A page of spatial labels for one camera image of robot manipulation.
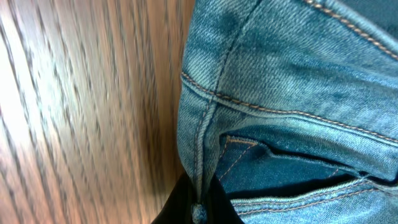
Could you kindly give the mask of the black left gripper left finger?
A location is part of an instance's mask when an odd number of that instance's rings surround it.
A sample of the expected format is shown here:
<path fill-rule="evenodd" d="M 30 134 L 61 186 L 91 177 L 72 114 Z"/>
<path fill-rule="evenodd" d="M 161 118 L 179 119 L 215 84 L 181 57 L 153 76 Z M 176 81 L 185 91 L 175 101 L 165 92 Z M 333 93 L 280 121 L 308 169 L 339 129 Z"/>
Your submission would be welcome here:
<path fill-rule="evenodd" d="M 192 205 L 195 201 L 192 181 L 183 173 L 152 224 L 193 224 Z"/>

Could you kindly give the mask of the light blue denim jeans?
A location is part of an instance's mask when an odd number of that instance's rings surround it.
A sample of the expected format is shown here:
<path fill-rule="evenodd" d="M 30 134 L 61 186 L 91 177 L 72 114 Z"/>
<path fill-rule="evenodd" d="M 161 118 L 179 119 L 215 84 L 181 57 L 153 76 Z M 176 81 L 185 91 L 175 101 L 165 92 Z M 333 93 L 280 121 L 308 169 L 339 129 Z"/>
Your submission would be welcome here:
<path fill-rule="evenodd" d="M 397 222 L 397 0 L 197 1 L 181 76 L 194 223 Z"/>

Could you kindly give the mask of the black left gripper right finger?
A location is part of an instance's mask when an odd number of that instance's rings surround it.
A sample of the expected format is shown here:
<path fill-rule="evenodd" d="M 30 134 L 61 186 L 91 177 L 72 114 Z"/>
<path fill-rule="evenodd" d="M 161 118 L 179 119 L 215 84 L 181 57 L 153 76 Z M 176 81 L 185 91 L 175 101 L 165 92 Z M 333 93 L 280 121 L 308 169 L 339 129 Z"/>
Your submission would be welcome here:
<path fill-rule="evenodd" d="M 208 224 L 243 224 L 216 175 L 211 179 L 205 199 Z"/>

